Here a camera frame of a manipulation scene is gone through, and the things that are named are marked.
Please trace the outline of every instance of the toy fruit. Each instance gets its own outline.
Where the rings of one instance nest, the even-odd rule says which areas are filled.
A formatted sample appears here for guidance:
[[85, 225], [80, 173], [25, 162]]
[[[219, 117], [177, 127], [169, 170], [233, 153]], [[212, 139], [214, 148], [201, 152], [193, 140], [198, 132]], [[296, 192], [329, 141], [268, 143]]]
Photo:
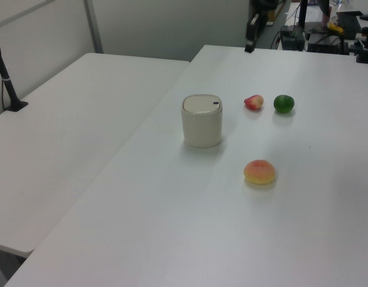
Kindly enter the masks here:
[[286, 114], [290, 112], [294, 107], [294, 99], [285, 94], [281, 94], [274, 99], [274, 108], [277, 112]]
[[245, 167], [244, 176], [254, 184], [270, 184], [275, 179], [275, 169], [266, 160], [253, 160]]
[[262, 107], [263, 97], [260, 96], [259, 94], [256, 94], [252, 97], [248, 97], [247, 99], [245, 99], [244, 103], [248, 109], [257, 110]]

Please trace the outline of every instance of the yellow object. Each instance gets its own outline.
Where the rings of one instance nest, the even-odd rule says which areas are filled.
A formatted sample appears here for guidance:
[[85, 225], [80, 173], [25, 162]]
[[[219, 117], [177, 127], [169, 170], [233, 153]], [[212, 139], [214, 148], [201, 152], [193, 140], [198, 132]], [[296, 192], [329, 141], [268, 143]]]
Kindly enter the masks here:
[[327, 28], [330, 29], [330, 30], [336, 31], [340, 34], [342, 34], [344, 32], [344, 29], [342, 27], [339, 27], [338, 25], [335, 25], [332, 22], [328, 22]]

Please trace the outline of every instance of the gray floor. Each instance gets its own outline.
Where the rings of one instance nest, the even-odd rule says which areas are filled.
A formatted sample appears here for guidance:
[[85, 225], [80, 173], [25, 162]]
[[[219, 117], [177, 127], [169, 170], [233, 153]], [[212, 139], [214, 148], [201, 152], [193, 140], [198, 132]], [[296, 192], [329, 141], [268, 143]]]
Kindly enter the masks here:
[[260, 38], [257, 41], [256, 48], [260, 49], [270, 49], [270, 45], [273, 41], [275, 34], [280, 31], [280, 28], [285, 25], [286, 12], [288, 12], [291, 0], [286, 0], [286, 3], [282, 10], [280, 11], [277, 19], [275, 19], [273, 26], [266, 26]]
[[24, 262], [24, 258], [0, 251], [0, 287], [14, 275]]

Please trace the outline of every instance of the white table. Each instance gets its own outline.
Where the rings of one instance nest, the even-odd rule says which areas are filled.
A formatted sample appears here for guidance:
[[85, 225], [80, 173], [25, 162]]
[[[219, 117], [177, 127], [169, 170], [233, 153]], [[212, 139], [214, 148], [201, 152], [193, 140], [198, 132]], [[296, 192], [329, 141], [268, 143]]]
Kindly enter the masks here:
[[[183, 143], [194, 93], [223, 100], [214, 148]], [[256, 93], [252, 112], [243, 100]], [[279, 94], [294, 97], [291, 114], [274, 111]], [[273, 184], [244, 181], [255, 159], [274, 165]], [[16, 286], [368, 286], [368, 65], [205, 46]]]
[[27, 257], [188, 62], [86, 54], [0, 115], [0, 249]]

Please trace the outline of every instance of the container lid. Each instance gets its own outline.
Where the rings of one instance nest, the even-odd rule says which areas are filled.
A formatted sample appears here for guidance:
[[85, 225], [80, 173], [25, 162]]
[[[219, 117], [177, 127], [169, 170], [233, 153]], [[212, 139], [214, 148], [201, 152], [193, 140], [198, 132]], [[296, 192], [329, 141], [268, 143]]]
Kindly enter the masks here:
[[194, 94], [183, 102], [183, 109], [191, 114], [216, 112], [220, 107], [220, 98], [212, 94]]

